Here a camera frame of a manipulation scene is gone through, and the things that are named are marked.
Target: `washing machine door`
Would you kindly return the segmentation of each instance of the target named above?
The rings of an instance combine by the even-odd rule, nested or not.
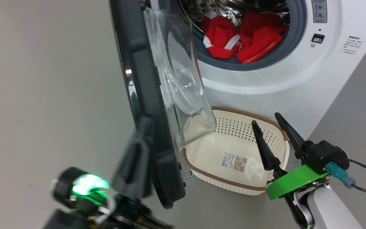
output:
[[[110,0],[110,6],[135,123],[147,116],[155,124],[153,184],[164,208],[171,208],[186,194],[179,151],[215,130],[190,22],[146,9],[144,0]]]

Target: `white plastic basket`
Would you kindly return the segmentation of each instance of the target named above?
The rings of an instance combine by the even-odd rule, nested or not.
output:
[[[183,149],[185,162],[196,177],[210,184],[251,196],[262,194],[266,182],[273,179],[273,171],[263,169],[251,122],[257,121],[282,169],[289,159],[286,133],[276,122],[255,114],[222,107],[212,109],[217,119],[215,132],[187,145]],[[237,162],[232,169],[227,168],[231,158]]]

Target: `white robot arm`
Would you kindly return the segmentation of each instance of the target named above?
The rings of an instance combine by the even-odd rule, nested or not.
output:
[[[307,204],[314,219],[314,229],[362,229],[330,186],[311,191]]]

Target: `green bracket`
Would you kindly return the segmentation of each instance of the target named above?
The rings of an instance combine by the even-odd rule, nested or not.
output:
[[[328,173],[319,175],[309,166],[302,165],[294,171],[272,182],[268,187],[266,187],[266,193],[270,200],[274,200],[317,179],[323,178],[327,174]]]

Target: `label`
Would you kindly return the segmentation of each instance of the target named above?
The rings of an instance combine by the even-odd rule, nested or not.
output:
[[[225,152],[222,155],[221,166],[239,172],[244,172],[247,158]]]
[[[358,51],[360,51],[362,44],[363,41],[361,40],[361,38],[349,36],[347,41],[344,42],[344,45],[341,48],[341,52],[348,55],[355,55]]]

